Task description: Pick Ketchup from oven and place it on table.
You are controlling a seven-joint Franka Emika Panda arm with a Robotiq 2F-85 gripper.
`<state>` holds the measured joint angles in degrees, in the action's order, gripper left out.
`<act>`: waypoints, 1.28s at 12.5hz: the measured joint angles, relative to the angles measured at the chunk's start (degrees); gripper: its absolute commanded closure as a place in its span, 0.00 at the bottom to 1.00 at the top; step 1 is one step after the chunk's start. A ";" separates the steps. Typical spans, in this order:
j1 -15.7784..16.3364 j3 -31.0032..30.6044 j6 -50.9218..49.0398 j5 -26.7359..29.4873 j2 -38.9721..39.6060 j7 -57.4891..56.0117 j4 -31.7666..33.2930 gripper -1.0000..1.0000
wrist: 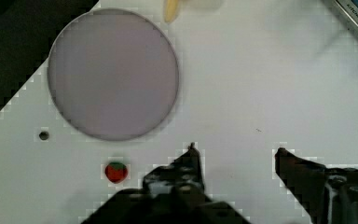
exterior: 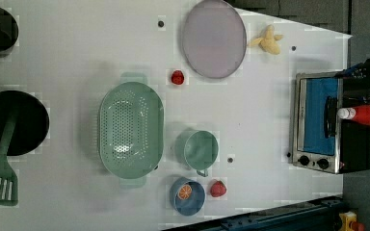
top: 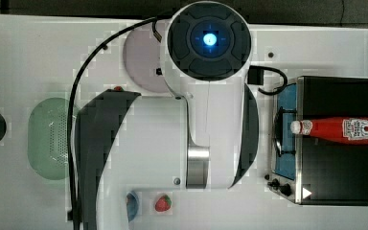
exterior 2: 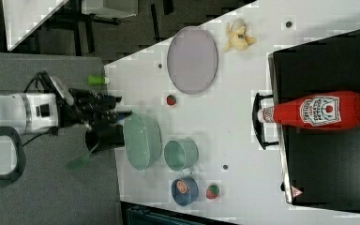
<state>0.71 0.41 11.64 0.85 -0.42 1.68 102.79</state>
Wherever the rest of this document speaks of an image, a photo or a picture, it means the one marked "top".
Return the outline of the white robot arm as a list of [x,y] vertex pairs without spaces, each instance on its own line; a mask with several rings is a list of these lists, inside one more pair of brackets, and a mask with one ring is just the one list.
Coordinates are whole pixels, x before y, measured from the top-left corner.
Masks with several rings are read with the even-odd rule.
[[133,192],[236,185],[259,144],[251,56],[249,28],[230,7],[176,12],[160,38],[166,91],[108,89],[77,115],[75,230],[128,230]]

